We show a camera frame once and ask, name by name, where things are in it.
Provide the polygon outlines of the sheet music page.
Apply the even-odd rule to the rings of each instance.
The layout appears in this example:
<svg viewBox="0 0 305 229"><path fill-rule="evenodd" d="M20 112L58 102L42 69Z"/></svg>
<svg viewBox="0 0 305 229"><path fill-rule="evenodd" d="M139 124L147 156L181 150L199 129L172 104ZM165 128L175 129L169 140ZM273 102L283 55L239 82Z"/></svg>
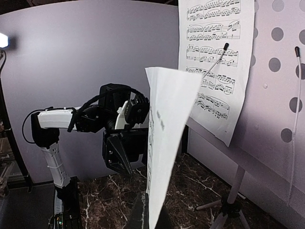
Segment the sheet music page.
<svg viewBox="0 0 305 229"><path fill-rule="evenodd" d="M245 99L254 9L252 0L178 2L178 68L201 75L190 117L227 146Z"/></svg>
<svg viewBox="0 0 305 229"><path fill-rule="evenodd" d="M162 67L145 69L150 86L147 155L149 228L157 225L185 124L202 76Z"/></svg>

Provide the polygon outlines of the white music stand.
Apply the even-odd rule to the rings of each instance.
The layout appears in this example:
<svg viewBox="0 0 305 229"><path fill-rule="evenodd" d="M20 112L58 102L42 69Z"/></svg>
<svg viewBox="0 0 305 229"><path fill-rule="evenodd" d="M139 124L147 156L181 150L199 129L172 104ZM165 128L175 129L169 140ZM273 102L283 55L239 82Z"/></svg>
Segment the white music stand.
<svg viewBox="0 0 305 229"><path fill-rule="evenodd" d="M305 3L254 0L244 104L230 145L191 117L188 152L290 229L305 226Z"/></svg>

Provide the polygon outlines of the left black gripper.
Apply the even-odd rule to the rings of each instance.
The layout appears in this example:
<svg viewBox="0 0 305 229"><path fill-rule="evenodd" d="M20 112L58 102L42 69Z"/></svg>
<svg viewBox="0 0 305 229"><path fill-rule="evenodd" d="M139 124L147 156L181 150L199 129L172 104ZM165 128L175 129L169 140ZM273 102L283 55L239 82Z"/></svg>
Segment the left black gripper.
<svg viewBox="0 0 305 229"><path fill-rule="evenodd" d="M131 96L130 86L109 83L100 87L100 93L114 89L120 92L107 94L99 100L104 109L105 121L102 157L106 166L125 176L132 175L131 162L147 154L147 128L140 128L148 111L149 99L141 93Z"/></svg>

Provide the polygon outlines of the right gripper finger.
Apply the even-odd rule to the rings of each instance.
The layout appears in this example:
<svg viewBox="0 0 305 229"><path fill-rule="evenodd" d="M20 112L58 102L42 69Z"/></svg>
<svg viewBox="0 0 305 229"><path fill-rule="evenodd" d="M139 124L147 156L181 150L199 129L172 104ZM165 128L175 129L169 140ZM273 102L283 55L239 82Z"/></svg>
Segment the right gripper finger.
<svg viewBox="0 0 305 229"><path fill-rule="evenodd" d="M146 192L140 192L137 195L128 220L129 229L149 228L148 200Z"/></svg>

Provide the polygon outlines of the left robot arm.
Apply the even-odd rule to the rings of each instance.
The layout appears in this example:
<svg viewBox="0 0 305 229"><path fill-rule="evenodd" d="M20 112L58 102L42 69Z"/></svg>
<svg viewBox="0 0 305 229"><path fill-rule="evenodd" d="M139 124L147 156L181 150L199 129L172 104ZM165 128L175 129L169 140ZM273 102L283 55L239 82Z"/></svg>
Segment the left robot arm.
<svg viewBox="0 0 305 229"><path fill-rule="evenodd" d="M60 130L97 133L104 130L102 157L105 165L122 175L132 175L132 162L147 158L148 129L143 124L150 108L149 99L124 84L109 83L80 107L48 107L34 110L30 119L32 144L45 154L56 188L64 189L71 178L59 153Z"/></svg>

